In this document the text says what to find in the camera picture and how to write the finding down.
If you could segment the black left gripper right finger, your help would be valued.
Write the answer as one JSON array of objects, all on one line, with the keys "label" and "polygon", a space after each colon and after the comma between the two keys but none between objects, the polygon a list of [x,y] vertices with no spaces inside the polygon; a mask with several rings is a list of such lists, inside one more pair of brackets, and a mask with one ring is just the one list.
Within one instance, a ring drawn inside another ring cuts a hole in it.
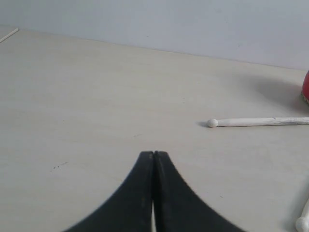
[{"label": "black left gripper right finger", "polygon": [[154,153],[153,202],[158,232],[243,231],[195,194],[164,151]]}]

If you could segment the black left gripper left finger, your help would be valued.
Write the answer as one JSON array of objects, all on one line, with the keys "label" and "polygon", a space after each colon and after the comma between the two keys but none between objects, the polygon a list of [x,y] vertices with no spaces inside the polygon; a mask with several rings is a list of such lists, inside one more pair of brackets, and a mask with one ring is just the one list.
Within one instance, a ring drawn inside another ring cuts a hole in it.
[{"label": "black left gripper left finger", "polygon": [[154,153],[143,151],[132,170],[98,209],[68,232],[150,232]]}]

